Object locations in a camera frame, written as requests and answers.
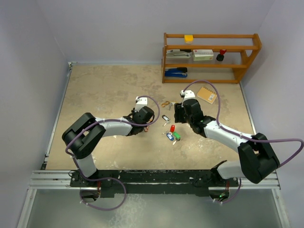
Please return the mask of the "key with red tag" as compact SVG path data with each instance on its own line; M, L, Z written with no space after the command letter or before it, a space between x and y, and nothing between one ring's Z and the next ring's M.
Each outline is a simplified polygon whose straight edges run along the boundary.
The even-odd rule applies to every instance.
M166 133L173 133L175 131L175 125L171 125L170 129Z

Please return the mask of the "key with green tag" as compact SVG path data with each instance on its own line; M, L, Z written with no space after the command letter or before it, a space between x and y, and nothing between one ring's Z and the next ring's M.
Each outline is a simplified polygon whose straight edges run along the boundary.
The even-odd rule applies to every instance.
M181 137L180 137L180 135L179 135L177 132L173 132L172 135L173 135L174 138L175 138L175 140L174 140L174 142L173 142L173 145L174 145L176 142L178 142L178 141L181 140Z

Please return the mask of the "orange red carabiner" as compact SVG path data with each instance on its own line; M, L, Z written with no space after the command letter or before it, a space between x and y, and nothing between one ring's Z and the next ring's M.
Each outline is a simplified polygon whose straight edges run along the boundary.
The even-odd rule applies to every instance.
M166 107L166 106L168 106L170 104L170 101L166 101L166 102L164 102L164 103L162 103L162 107Z

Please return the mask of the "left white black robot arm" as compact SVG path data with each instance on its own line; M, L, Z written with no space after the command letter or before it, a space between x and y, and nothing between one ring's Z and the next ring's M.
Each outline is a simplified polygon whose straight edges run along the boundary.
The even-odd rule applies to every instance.
M154 117L154 111L147 106L120 119L112 120L98 120L91 113L84 113L62 134L62 140L72 151L77 168L82 172L81 181L86 186L97 183L97 168L92 152L103 137L137 135Z

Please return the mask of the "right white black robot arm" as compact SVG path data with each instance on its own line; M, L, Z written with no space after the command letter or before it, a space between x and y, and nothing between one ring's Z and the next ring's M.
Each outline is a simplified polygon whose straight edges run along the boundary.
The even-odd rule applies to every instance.
M221 129L216 119L203 114L196 99L189 99L174 105L175 123L188 123L194 133L213 139L238 153L238 161L222 161L213 167L212 182L222 186L230 178L246 178L258 184L275 171L280 162L265 135L234 135L231 129Z

